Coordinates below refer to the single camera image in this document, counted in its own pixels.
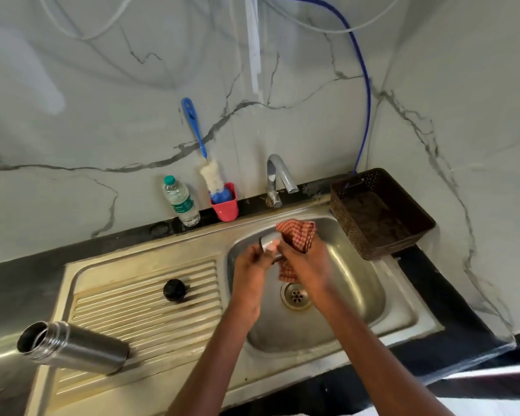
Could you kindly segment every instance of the forearm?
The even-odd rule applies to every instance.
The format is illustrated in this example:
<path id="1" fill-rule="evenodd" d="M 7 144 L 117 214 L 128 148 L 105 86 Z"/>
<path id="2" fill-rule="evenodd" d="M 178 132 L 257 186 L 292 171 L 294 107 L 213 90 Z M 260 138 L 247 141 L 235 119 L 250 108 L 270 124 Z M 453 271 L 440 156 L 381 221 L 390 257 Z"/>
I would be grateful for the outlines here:
<path id="1" fill-rule="evenodd" d="M 229 379 L 252 323 L 239 309 L 229 305 L 166 416 L 219 414 Z"/>
<path id="2" fill-rule="evenodd" d="M 452 416 L 336 292 L 324 292 L 315 303 L 333 328 L 380 416 Z"/>

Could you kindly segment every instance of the white hose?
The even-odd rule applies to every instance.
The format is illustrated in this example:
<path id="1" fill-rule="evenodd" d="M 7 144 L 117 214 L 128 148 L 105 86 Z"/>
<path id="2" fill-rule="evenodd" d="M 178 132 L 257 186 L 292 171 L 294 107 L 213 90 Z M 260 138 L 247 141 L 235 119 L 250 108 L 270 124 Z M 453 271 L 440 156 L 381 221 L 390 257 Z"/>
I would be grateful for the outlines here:
<path id="1" fill-rule="evenodd" d="M 62 32 L 64 35 L 69 36 L 72 39 L 77 39 L 79 41 L 89 41 L 91 39 L 98 38 L 100 35 L 102 35 L 104 32 L 106 32 L 108 29 L 110 29 L 117 22 L 117 20 L 121 17 L 121 15 L 125 12 L 125 9 L 129 5 L 129 3 L 131 3 L 132 0 L 123 0 L 120 3 L 120 5 L 119 5 L 118 9 L 116 10 L 116 12 L 114 13 L 114 15 L 111 16 L 111 18 L 106 23 L 104 23 L 104 25 L 102 25 L 96 31 L 92 32 L 89 35 L 78 35 L 78 34 L 75 34 L 74 32 L 67 30 L 66 28 L 64 28 L 62 25 L 60 25 L 60 22 L 58 22 L 58 20 L 56 19 L 56 15 L 50 9 L 48 2 L 46 0 L 39 0 L 39 1 L 42 4 L 42 8 L 46 12 L 46 14 L 47 14 L 48 18 L 50 19 L 50 21 L 52 22 L 52 24 L 55 27 L 57 27 L 57 29 L 60 32 Z M 59 6 L 57 5 L 56 0 L 52 0 L 52 1 L 54 3 L 56 3 L 56 10 L 60 10 Z"/>
<path id="2" fill-rule="evenodd" d="M 294 21 L 297 25 L 305 27 L 306 29 L 310 29 L 316 32 L 321 33 L 333 33 L 333 34 L 341 34 L 341 33 L 349 33 L 353 32 L 354 30 L 362 29 L 363 27 L 369 26 L 372 23 L 374 23 L 376 20 L 379 20 L 383 15 L 388 13 L 389 10 L 391 10 L 393 7 L 395 7 L 395 4 L 399 2 L 399 0 L 394 0 L 391 4 L 389 4 L 385 10 L 383 10 L 380 14 L 378 14 L 376 17 L 371 18 L 365 23 L 362 23 L 361 25 L 350 27 L 348 29 L 320 29 L 319 27 L 315 27 L 312 25 L 309 25 L 308 23 L 305 23 L 303 21 L 298 20 L 296 17 L 294 17 L 292 14 L 287 13 L 285 10 L 283 10 L 280 6 L 278 6 L 276 3 L 270 1 L 270 0 L 262 0 L 265 2 L 268 6 L 270 6 L 273 10 L 275 10 L 277 13 L 281 14 L 283 17 Z"/>

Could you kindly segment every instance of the ridged drainboard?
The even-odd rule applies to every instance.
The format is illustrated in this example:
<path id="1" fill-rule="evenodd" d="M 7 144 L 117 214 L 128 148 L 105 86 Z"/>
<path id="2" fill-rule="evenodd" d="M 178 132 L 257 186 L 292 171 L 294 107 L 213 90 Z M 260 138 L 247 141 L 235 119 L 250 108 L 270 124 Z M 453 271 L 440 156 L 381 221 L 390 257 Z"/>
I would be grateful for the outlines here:
<path id="1" fill-rule="evenodd" d="M 187 287 L 182 303 L 168 302 L 162 294 L 172 278 Z M 109 377 L 61 369 L 53 403 L 64 405 L 72 394 L 93 395 L 197 360 L 221 315 L 215 261 L 77 294 L 69 321 L 129 342 L 131 355 L 123 369 Z"/>

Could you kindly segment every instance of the person's left hand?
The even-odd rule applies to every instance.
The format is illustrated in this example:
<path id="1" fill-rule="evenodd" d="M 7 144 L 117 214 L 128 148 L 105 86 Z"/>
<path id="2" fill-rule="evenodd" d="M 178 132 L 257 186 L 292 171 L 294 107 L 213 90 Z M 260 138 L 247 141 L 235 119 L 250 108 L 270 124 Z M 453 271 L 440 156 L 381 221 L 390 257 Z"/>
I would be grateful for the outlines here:
<path id="1" fill-rule="evenodd" d="M 239 314 L 250 319 L 251 324 L 260 316 L 265 271 L 273 263 L 277 245 L 268 248 L 269 251 L 262 252 L 260 245 L 249 245 L 235 260 L 229 308 L 237 309 Z"/>

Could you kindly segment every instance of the person's left arm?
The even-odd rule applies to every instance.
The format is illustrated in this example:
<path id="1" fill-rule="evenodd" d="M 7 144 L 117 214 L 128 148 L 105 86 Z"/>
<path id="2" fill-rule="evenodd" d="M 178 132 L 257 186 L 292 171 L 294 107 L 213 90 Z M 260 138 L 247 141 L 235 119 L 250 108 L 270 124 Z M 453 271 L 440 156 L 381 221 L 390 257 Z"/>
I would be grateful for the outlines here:
<path id="1" fill-rule="evenodd" d="M 166 416 L 217 416 L 244 340 L 260 315 L 265 271 L 274 251 L 251 245 L 237 257 L 229 305 Z"/>

